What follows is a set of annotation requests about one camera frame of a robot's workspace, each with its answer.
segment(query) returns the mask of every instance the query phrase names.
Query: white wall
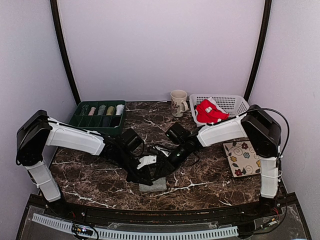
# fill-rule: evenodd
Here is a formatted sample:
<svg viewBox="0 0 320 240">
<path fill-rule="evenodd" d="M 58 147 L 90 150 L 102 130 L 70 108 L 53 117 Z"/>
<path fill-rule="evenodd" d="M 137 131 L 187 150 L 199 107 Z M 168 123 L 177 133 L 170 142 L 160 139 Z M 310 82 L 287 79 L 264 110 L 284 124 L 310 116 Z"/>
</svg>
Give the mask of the white wall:
<svg viewBox="0 0 320 240">
<path fill-rule="evenodd" d="M 59 1 L 82 100 L 245 93 L 264 0 Z"/>
<path fill-rule="evenodd" d="M 251 104 L 290 123 L 283 178 L 296 192 L 313 239 L 320 239 L 320 1 L 273 1 Z"/>
<path fill-rule="evenodd" d="M 75 109 L 61 60 L 50 1 L 0 0 L 0 238 L 16 239 L 31 192 L 16 166 L 17 130 L 37 110 L 65 121 Z M 47 150 L 47 162 L 54 148 Z"/>
</svg>

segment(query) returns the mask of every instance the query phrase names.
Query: red cloth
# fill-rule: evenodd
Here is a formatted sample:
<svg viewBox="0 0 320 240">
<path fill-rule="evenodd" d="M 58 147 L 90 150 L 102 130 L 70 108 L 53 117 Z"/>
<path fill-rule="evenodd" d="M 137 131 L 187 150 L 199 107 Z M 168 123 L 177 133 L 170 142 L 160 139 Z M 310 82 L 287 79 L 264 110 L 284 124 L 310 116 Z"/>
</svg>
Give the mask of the red cloth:
<svg viewBox="0 0 320 240">
<path fill-rule="evenodd" d="M 223 113 L 209 100 L 203 100 L 196 106 L 198 115 L 196 119 L 200 123 L 217 123 L 219 119 L 225 120 L 229 117 L 229 113 Z"/>
</svg>

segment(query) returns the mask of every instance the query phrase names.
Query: mug handle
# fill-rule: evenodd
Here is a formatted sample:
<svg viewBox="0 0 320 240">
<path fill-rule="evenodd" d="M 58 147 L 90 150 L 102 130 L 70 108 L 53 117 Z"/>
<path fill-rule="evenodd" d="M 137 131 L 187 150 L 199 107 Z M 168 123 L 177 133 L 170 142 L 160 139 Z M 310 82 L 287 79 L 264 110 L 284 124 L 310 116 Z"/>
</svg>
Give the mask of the mug handle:
<svg viewBox="0 0 320 240">
<path fill-rule="evenodd" d="M 184 110 L 182 110 L 181 112 L 184 113 L 188 111 L 189 110 L 188 103 L 186 101 L 182 101 L 181 103 L 184 105 Z"/>
</svg>

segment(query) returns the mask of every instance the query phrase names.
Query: white plastic bracket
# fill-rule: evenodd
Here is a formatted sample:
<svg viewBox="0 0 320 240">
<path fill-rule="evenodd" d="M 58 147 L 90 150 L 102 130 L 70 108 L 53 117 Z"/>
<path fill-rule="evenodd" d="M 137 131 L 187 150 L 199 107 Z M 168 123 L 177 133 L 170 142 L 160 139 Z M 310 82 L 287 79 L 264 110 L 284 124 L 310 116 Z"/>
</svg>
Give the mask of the white plastic bracket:
<svg viewBox="0 0 320 240">
<path fill-rule="evenodd" d="M 150 165 L 150 164 L 155 164 L 157 162 L 157 156 L 155 155 L 150 155 L 150 156 L 144 156 L 139 159 L 140 164 L 136 167 L 136 169 L 140 169 L 143 166 Z"/>
<path fill-rule="evenodd" d="M 32 221 L 38 223 L 43 226 L 47 226 L 51 229 L 72 234 L 71 229 L 73 223 L 69 220 L 54 218 L 48 215 L 42 215 L 34 213 L 32 217 Z M 95 229 L 99 233 L 99 239 L 101 240 L 125 240 L 125 239 L 161 239 L 161 240 L 215 240 L 215 239 L 237 239 L 236 237 L 239 235 L 237 226 L 223 227 L 218 229 L 209 229 L 209 230 L 199 230 L 199 231 L 184 231 L 184 232 L 135 232 L 135 231 L 117 231 L 110 230 L 106 228 L 100 228 L 95 226 Z M 87 236 L 81 233 L 78 233 L 82 238 L 88 239 L 97 239 L 97 234 L 94 232 L 93 235 Z"/>
<path fill-rule="evenodd" d="M 159 146 L 155 146 L 155 149 L 157 149 L 158 151 L 162 152 L 166 157 L 169 157 L 169 151 L 164 150 L 163 148 L 161 148 Z"/>
<path fill-rule="evenodd" d="M 275 225 L 276 223 L 278 223 L 278 221 L 272 221 L 269 223 L 269 226 Z"/>
<path fill-rule="evenodd" d="M 49 183 L 49 182 L 51 182 L 51 181 L 52 181 L 52 176 L 51 176 L 50 179 L 47 180 L 47 181 L 44 181 L 44 182 L 42 182 L 42 183 L 36 183 L 35 186 L 36 186 L 36 188 L 38 189 L 38 188 L 40 188 L 42 185 L 47 184 L 47 183 Z"/>
</svg>

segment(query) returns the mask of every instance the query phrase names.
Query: white cable tray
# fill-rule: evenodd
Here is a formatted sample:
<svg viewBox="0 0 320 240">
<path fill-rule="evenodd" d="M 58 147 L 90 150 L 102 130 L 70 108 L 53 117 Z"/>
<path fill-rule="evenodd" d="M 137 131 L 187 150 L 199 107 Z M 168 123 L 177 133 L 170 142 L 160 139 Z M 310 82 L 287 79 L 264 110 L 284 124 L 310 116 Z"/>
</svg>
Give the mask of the white cable tray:
<svg viewBox="0 0 320 240">
<path fill-rule="evenodd" d="M 73 224 L 70 221 L 59 220 L 37 213 L 33 214 L 32 221 L 64 233 L 72 234 L 71 229 Z M 236 237 L 239 235 L 238 227 L 236 226 L 204 231 L 159 233 L 116 231 L 99 227 L 95 227 L 95 229 L 99 233 L 100 240 L 213 240 Z M 78 235 L 88 238 L 88 236 L 80 233 L 78 233 Z M 90 238 L 96 239 L 96 233 L 94 232 Z"/>
</svg>

